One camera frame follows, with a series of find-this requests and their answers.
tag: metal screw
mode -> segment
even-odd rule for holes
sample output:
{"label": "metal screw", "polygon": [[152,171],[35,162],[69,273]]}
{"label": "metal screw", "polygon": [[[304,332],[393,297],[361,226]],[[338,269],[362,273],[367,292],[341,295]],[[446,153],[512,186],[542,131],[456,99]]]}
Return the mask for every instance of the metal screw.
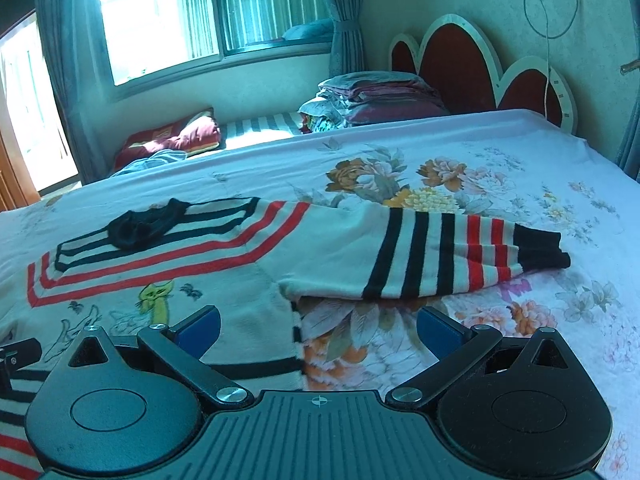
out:
{"label": "metal screw", "polygon": [[248,394],[246,390],[238,388],[237,386],[228,386],[227,388],[218,390],[218,392],[216,393],[216,397],[218,398],[218,400],[229,403],[242,402],[246,399],[247,395]]}
{"label": "metal screw", "polygon": [[418,388],[396,388],[391,392],[391,397],[398,402],[409,404],[418,402],[422,398],[422,392]]}

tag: floral bedsheet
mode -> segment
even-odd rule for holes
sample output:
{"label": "floral bedsheet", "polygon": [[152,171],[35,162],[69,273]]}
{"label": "floral bedsheet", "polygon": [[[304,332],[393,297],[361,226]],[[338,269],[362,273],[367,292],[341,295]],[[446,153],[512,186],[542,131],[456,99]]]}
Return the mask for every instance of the floral bedsheet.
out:
{"label": "floral bedsheet", "polygon": [[572,258],[567,270],[412,302],[301,298],[307,386],[373,388],[384,395],[429,367],[436,359],[415,329],[424,304],[465,326],[490,324],[509,336],[528,337],[552,326],[613,415],[599,472],[607,479],[636,478],[640,186],[583,140],[562,134],[537,114],[510,110],[313,134],[110,180],[0,214],[6,236],[0,280],[53,242],[170,197],[203,202],[252,194],[337,208],[370,201],[561,232],[561,247]]}

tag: stack of folded clothes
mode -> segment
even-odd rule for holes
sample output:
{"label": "stack of folded clothes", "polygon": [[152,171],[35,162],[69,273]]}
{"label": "stack of folded clothes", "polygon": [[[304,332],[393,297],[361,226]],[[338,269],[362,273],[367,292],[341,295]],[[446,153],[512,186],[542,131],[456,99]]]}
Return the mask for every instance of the stack of folded clothes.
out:
{"label": "stack of folded clothes", "polygon": [[300,107],[303,133],[449,115],[438,91],[407,72],[354,72],[318,88]]}

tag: window sill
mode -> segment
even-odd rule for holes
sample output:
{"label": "window sill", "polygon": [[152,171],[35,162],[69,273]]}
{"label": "window sill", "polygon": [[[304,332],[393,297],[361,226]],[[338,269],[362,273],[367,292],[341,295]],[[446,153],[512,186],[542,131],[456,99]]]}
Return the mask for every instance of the window sill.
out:
{"label": "window sill", "polygon": [[290,42],[282,46],[255,45],[245,47],[242,52],[231,54],[226,57],[207,56],[201,59],[194,59],[180,65],[171,66],[163,70],[158,70],[151,74],[132,79],[118,86],[111,82],[108,88],[108,95],[112,102],[121,101],[135,94],[157,88],[180,79],[194,77],[215,70],[224,70],[235,66],[251,63],[270,61],[273,59],[284,59],[286,57],[314,56],[317,54],[328,54],[331,52],[331,43],[300,43]]}

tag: striped sweater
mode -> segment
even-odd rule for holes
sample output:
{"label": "striped sweater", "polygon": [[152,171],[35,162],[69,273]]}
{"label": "striped sweater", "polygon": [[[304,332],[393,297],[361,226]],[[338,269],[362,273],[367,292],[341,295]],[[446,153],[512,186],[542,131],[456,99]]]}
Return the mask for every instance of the striped sweater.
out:
{"label": "striped sweater", "polygon": [[364,203],[341,210],[234,198],[128,212],[0,283],[0,338],[35,337],[43,358],[0,399],[0,472],[37,469],[22,419],[85,325],[130,335],[206,304],[222,316],[202,361],[254,392],[298,389],[301,296],[417,298],[468,292],[526,270],[568,267],[560,235],[499,219]]}

